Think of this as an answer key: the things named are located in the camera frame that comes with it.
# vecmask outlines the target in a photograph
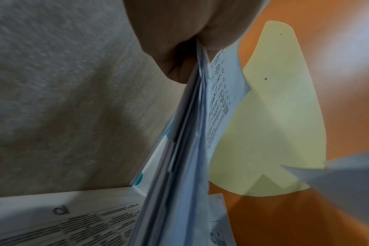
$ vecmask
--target gray fabric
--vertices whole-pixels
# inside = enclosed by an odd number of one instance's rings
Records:
[[[0,0],[0,196],[129,185],[183,88],[120,0]]]

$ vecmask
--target open book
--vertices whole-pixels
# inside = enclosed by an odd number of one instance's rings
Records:
[[[135,187],[0,198],[0,246],[235,245],[207,168],[250,90],[238,44],[210,63],[197,45],[187,84],[146,197]]]

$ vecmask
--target beige fabric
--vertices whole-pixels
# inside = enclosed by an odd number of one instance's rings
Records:
[[[0,196],[129,185],[183,88],[122,1],[0,0]]]

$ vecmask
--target orange surface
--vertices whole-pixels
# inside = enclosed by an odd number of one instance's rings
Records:
[[[294,29],[320,103],[327,159],[369,151],[369,0],[272,0],[243,39],[242,67],[269,20]],[[369,227],[313,190],[276,197],[223,193],[238,245],[368,245]]]

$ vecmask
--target hand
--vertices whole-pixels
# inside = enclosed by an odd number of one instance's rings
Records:
[[[195,39],[212,60],[235,42],[267,0],[124,0],[144,52],[168,78],[187,83],[197,63]]]

